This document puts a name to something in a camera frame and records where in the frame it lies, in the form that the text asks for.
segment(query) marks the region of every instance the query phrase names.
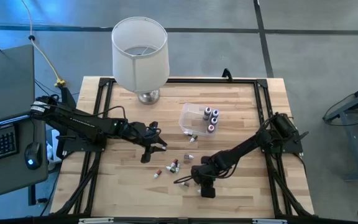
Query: clear plastic container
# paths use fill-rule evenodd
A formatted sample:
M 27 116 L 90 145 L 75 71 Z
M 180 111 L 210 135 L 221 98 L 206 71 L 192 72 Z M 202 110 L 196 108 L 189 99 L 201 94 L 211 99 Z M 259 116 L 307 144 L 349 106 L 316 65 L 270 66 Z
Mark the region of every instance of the clear plastic container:
M 207 131 L 208 126 L 210 125 L 209 120 L 204 120 L 204 111 L 207 106 L 196 105 L 193 103 L 185 103 L 181 111 L 179 125 L 183 132 L 191 131 L 193 134 L 199 136 L 214 136 L 216 130 L 218 129 L 218 123 L 215 125 L 215 130 L 212 133 Z

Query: computer mouse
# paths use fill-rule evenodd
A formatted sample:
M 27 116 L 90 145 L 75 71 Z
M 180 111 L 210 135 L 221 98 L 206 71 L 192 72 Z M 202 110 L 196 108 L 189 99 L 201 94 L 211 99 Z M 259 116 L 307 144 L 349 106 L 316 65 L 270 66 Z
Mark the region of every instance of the computer mouse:
M 30 143 L 24 150 L 24 161 L 30 170 L 38 169 L 42 164 L 41 145 L 37 142 Z

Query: small bottle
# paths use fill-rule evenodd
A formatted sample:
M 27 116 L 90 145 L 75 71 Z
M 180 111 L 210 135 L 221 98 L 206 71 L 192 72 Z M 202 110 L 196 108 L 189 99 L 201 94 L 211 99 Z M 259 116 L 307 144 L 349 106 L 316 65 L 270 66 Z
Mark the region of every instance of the small bottle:
M 209 126 L 208 126 L 208 132 L 209 133 L 212 133 L 212 132 L 214 132 L 215 131 L 215 126 L 213 126 L 212 124 L 210 124 Z
M 215 126 L 217 123 L 218 123 L 218 119 L 217 119 L 217 118 L 212 118 L 212 119 L 211 119 L 211 124 L 212 124 L 213 126 Z
M 186 134 L 187 136 L 192 136 L 193 132 L 192 131 L 184 131 L 183 134 Z
M 190 142 L 194 142 L 198 139 L 198 135 L 194 134 L 191 136 Z
M 209 116 L 211 116 L 211 108 L 205 108 L 203 119 L 207 121 Z
M 175 173 L 175 168 L 173 168 L 173 167 L 166 167 L 167 168 L 167 170 L 169 170 L 169 172 L 171 172 L 172 174 L 174 174 Z
M 211 114 L 211 119 L 212 118 L 217 118 L 219 116 L 219 111 L 218 110 L 214 110 Z
M 175 166 L 177 166 L 177 163 L 178 163 L 178 160 L 177 159 L 174 159 L 171 163 L 171 166 L 170 167 L 173 167 L 175 168 Z
M 194 156 L 190 154 L 185 154 L 185 159 L 194 159 Z
M 162 173 L 161 170 L 157 170 L 157 172 L 154 174 L 154 178 L 159 177 L 159 175 Z
M 180 183 L 181 185 L 183 185 L 183 186 L 186 186 L 186 187 L 190 187 L 190 183 L 189 182 L 182 182 L 182 183 Z
M 180 170 L 180 163 L 177 164 L 177 167 L 175 168 L 175 173 L 179 173 Z

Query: white cable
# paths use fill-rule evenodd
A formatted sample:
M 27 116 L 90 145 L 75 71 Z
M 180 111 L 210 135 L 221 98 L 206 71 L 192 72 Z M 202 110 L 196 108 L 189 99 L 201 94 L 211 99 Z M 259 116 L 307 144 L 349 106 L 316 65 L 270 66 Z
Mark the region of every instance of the white cable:
M 27 4 L 24 2 L 24 0 L 22 0 L 25 8 L 27 9 L 27 13 L 29 15 L 29 19 L 30 19 L 30 35 L 32 35 L 32 18 L 31 18 L 31 13 L 29 8 L 27 7 Z M 38 46 L 34 43 L 34 41 L 31 39 L 31 43 L 32 45 L 42 54 L 42 56 L 44 56 L 45 60 L 48 62 L 49 66 L 52 68 L 53 72 L 55 73 L 55 76 L 57 78 L 57 81 L 60 81 L 60 78 L 56 72 L 55 67 L 52 65 L 52 63 L 50 63 L 49 59 L 47 58 L 47 56 L 38 48 Z

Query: yellow cable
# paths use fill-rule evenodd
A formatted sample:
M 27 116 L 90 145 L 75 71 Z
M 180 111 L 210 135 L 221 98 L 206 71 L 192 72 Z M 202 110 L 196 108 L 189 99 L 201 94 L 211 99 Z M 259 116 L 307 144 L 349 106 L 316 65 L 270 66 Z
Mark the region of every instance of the yellow cable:
M 30 19 L 30 35 L 32 35 L 32 18 L 31 18 L 31 13 L 29 8 L 27 7 L 27 4 L 24 2 L 24 0 L 22 0 L 25 8 L 27 9 L 27 13 L 29 15 L 29 19 Z M 34 43 L 34 41 L 31 39 L 31 44 L 42 54 L 42 56 L 44 56 L 44 59 L 48 62 L 49 66 L 52 68 L 53 72 L 55 73 L 56 76 L 56 83 L 55 86 L 57 85 L 64 85 L 65 84 L 65 80 L 62 80 L 59 78 L 55 67 L 52 65 L 52 63 L 49 61 L 49 59 L 47 58 L 47 56 L 38 48 L 38 46 Z

